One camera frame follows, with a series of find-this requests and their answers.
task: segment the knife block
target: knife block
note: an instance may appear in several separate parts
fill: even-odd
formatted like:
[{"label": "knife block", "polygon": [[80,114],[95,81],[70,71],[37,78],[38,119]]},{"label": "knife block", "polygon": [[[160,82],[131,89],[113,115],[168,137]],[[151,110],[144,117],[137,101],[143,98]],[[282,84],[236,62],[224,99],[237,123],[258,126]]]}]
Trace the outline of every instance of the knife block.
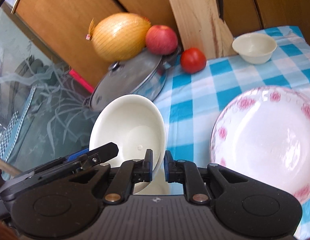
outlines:
[{"label": "knife block", "polygon": [[216,0],[169,0],[184,49],[198,48],[207,59],[236,55],[234,37],[219,18]]}]

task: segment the white bowl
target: white bowl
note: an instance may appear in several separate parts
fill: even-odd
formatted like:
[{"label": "white bowl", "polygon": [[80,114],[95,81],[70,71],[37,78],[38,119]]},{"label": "white bowl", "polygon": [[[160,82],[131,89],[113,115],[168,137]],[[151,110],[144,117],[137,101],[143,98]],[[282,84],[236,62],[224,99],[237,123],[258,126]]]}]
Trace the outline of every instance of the white bowl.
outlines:
[{"label": "white bowl", "polygon": [[310,99],[270,86],[247,91],[221,112],[211,162],[310,199]]},{"label": "white bowl", "polygon": [[[164,120],[152,101],[140,95],[125,95],[108,104],[98,116],[89,141],[89,150],[106,143],[116,143],[117,157],[108,161],[119,167],[124,161],[144,159],[146,149],[153,150],[153,178],[165,155],[166,132]],[[135,185],[134,193],[149,183]]]},{"label": "white bowl", "polygon": [[277,43],[269,35],[247,33],[237,37],[232,46],[234,51],[248,63],[264,64],[271,58]]}]

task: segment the red tomato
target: red tomato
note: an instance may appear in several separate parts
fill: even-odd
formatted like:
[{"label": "red tomato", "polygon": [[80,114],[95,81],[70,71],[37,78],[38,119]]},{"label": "red tomato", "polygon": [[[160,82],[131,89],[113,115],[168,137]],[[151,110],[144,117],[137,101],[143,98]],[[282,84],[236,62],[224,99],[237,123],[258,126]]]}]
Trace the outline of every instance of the red tomato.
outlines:
[{"label": "red tomato", "polygon": [[196,73],[205,68],[206,57],[197,48],[187,49],[181,55],[181,66],[188,74]]}]

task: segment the blue and white checkered tablecloth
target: blue and white checkered tablecloth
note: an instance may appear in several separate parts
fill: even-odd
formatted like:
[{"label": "blue and white checkered tablecloth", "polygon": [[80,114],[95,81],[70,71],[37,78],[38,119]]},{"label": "blue and white checkered tablecloth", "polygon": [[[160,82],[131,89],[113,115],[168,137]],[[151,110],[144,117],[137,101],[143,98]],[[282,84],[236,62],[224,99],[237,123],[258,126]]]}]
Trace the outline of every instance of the blue and white checkered tablecloth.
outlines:
[{"label": "blue and white checkered tablecloth", "polygon": [[[216,118],[237,95],[251,88],[279,85],[310,97],[310,46],[298,27],[283,26],[262,31],[278,48],[269,62],[251,65],[240,56],[208,60],[206,68],[188,75],[177,66],[169,70],[163,90],[154,103],[167,132],[167,149],[175,160],[209,163],[209,141]],[[173,184],[172,194],[182,187]],[[310,201],[303,205],[300,238],[310,236]]]}]

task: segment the white plate with pink flowers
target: white plate with pink flowers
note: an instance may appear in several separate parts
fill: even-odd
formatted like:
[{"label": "white plate with pink flowers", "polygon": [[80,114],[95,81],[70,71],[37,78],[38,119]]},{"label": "white plate with pink flowers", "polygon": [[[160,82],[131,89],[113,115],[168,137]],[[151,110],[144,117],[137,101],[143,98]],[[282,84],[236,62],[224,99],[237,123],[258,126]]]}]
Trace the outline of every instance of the white plate with pink flowers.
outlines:
[{"label": "white plate with pink flowers", "polygon": [[310,99],[267,86],[247,91],[221,112],[211,162],[310,199]]}]

